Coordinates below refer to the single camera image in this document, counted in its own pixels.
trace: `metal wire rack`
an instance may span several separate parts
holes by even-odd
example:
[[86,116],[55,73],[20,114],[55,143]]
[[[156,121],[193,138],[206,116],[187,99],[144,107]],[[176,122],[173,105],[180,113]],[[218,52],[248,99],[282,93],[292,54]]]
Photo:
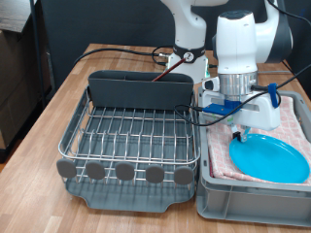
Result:
[[[116,174],[119,162],[132,164],[133,185],[140,182],[148,185],[146,169],[150,165],[158,165],[164,171],[161,186],[163,183],[176,186],[177,168],[196,168],[199,152],[195,147],[195,126],[174,111],[98,108],[86,97],[82,113],[75,113],[67,136],[65,133],[59,144],[62,156],[75,163],[77,183],[100,182],[87,175],[86,165],[90,161],[103,165],[104,184],[124,182]],[[188,111],[184,111],[184,116],[194,118]]]

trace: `gray plastic crate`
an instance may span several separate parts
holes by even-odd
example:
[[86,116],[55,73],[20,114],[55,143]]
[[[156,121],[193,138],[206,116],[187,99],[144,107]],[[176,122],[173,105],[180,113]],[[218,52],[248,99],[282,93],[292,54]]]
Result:
[[[295,114],[310,142],[311,115],[302,97],[291,91],[280,93],[293,98]],[[200,94],[198,101],[202,106]],[[205,122],[202,114],[199,121]],[[196,192],[196,208],[200,215],[215,219],[311,226],[310,186],[211,178],[205,127],[200,129],[200,138],[202,154]]]

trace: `wooden table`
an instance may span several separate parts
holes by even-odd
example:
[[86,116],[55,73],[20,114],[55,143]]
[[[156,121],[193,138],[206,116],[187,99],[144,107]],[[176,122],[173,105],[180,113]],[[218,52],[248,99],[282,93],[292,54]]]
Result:
[[[116,46],[90,45],[87,50]],[[119,47],[149,51],[153,48]],[[210,63],[216,64],[207,52]],[[201,217],[195,198],[175,204],[163,214],[98,211],[71,196],[56,170],[60,158],[57,145],[86,87],[96,70],[161,72],[148,56],[106,51],[77,64],[48,107],[17,149],[0,176],[0,232],[311,232],[299,227],[266,225]],[[283,65],[260,65],[263,70],[286,70]],[[291,75],[259,75],[259,84],[281,83]],[[297,81],[285,86],[310,100]]]

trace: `blue plastic plate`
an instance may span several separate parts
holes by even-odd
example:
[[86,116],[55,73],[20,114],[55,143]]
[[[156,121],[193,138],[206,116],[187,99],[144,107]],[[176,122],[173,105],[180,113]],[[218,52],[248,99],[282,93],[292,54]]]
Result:
[[249,134],[247,142],[235,138],[229,153],[233,163],[246,175],[275,183],[304,183],[310,167],[292,146],[269,136]]

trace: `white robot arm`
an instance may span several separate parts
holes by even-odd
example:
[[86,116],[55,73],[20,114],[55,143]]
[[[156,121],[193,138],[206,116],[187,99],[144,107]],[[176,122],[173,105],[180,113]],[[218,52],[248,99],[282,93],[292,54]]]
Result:
[[169,57],[168,68],[186,57],[186,63],[175,69],[174,73],[182,73],[201,83],[207,72],[205,56],[205,20],[191,11],[192,6],[219,6],[228,0],[161,0],[171,11],[175,19],[174,53]]
[[[221,115],[219,109],[228,113],[253,97],[257,94],[252,90],[252,86],[258,84],[257,63],[279,63],[291,53],[293,37],[287,18],[267,0],[264,1],[268,15],[265,23],[255,24],[254,15],[249,11],[234,11],[219,16],[214,40],[219,76],[203,83],[206,89],[203,105],[210,107],[206,113]],[[274,4],[284,8],[283,0],[274,0]],[[211,82],[216,83],[215,80],[220,84],[219,92],[213,91]],[[215,105],[215,99],[223,103]],[[235,113],[231,123],[273,130],[280,125],[280,109],[275,104],[273,106],[269,94],[265,94]]]

